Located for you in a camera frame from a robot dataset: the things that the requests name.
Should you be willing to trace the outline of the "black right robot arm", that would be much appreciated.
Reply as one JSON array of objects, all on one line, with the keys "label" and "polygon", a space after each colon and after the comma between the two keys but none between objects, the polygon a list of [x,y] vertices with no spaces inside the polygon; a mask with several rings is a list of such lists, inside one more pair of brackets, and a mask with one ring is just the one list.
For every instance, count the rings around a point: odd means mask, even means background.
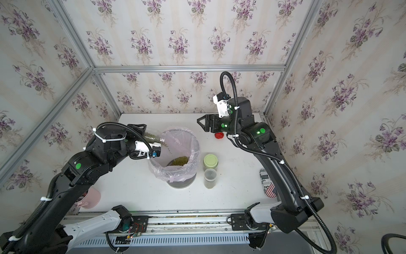
[{"label": "black right robot arm", "polygon": [[[231,73],[222,72],[219,78],[221,92],[213,98],[217,105],[216,114],[206,114],[197,119],[205,121],[201,127],[205,132],[225,133],[232,144],[250,154],[261,163],[277,191],[277,202],[256,202],[245,209],[244,220],[251,230],[266,228],[251,235],[254,247],[264,245],[270,226],[275,225],[284,233],[295,231],[314,249],[322,254],[337,253],[336,242],[327,225],[318,215],[324,207],[323,201],[313,197],[286,162],[276,137],[264,122],[257,122],[250,101],[238,96],[235,80]],[[331,248],[329,250],[314,243],[300,227],[313,217],[324,231]]]}]

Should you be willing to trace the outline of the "clear plastic jar of beans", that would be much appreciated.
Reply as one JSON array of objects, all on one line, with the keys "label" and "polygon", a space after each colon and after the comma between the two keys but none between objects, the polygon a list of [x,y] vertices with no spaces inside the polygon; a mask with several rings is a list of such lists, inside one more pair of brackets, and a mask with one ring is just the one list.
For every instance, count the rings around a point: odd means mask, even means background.
[{"label": "clear plastic jar of beans", "polygon": [[146,132],[144,134],[144,139],[150,144],[159,143],[162,146],[166,145],[163,133]]}]

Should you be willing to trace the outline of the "red jar lid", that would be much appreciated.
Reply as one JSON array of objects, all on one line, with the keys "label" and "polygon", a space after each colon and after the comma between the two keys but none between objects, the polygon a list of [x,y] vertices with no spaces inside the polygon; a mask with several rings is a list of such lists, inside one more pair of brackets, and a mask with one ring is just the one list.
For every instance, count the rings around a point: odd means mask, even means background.
[{"label": "red jar lid", "polygon": [[216,132],[215,133],[215,138],[216,139],[223,139],[224,138],[224,133],[223,132]]}]

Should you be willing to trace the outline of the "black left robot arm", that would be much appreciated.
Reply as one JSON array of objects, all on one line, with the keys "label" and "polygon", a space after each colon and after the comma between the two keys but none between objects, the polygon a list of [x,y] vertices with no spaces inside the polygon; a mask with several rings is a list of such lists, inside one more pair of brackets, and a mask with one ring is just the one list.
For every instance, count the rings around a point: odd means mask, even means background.
[{"label": "black left robot arm", "polygon": [[94,128],[83,151],[73,155],[51,180],[41,203],[15,231],[1,235],[4,254],[65,254],[75,237],[60,224],[77,200],[126,157],[156,155],[144,135],[145,124],[104,122]]}]

